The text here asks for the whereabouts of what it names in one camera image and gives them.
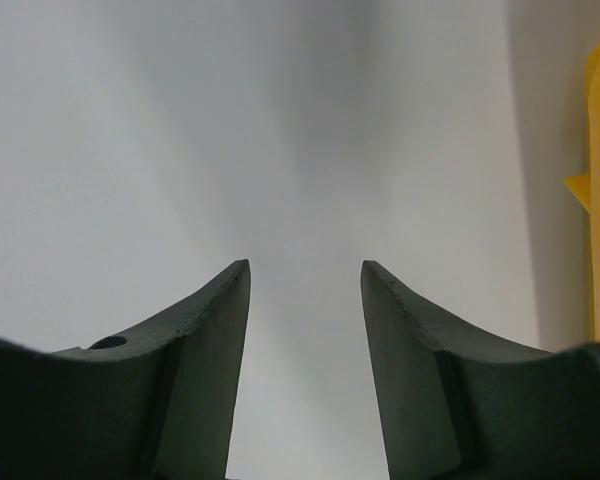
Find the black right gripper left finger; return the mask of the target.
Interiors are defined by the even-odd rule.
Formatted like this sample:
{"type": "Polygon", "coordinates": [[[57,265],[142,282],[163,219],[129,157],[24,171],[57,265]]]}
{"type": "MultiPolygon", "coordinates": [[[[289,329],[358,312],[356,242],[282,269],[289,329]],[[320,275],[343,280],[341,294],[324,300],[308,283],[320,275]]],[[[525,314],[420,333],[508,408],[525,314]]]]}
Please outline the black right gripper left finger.
{"type": "Polygon", "coordinates": [[[0,339],[0,479],[221,479],[250,301],[238,260],[91,347],[0,339]]]}

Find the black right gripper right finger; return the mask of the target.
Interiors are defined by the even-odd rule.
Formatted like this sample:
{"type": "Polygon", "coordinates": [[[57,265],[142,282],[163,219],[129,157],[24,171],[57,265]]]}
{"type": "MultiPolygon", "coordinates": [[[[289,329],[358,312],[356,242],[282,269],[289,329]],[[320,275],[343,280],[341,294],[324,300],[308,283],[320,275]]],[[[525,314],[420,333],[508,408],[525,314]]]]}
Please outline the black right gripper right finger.
{"type": "Polygon", "coordinates": [[[374,261],[361,295],[393,479],[600,479],[600,343],[482,330],[374,261]]]}

